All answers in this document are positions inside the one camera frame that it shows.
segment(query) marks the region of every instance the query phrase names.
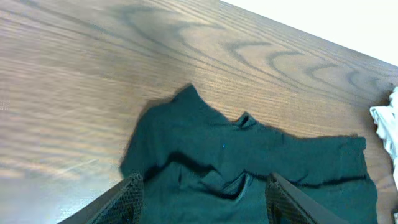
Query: cloth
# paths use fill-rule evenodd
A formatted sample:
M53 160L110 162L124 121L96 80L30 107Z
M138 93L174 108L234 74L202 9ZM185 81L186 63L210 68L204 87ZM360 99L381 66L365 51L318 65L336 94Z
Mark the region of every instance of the cloth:
M370 114L377 125L376 133L383 140L384 148L392 159L392 176L398 190L398 87L390 95L389 106L372 106ZM398 213L394 214L394 219L398 224Z
M365 138L296 138L244 113L230 122L193 86L148 110L120 170L144 177L142 223L268 223L277 172L350 223L376 223Z

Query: wooden table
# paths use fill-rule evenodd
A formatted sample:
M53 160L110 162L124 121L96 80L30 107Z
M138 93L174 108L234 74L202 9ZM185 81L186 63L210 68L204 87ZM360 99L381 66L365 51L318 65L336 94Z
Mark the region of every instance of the wooden table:
M58 222L120 181L141 110L187 83L231 120L365 136L378 220L392 222L369 107L388 103L398 67L217 1L2 0L1 223Z

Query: white fabric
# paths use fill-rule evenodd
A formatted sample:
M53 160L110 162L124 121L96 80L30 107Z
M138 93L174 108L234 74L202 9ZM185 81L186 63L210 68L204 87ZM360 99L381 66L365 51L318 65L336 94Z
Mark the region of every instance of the white fabric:
M392 174L398 190L398 87L390 95L389 106L373 106L370 108L374 123L377 124L376 133L384 142L384 148L390 154L394 172ZM398 224L398 214L394 214Z

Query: white wall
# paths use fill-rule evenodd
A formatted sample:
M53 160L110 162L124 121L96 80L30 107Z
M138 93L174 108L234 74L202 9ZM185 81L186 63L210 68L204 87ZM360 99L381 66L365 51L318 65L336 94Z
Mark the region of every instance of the white wall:
M398 65L398 0L224 0Z

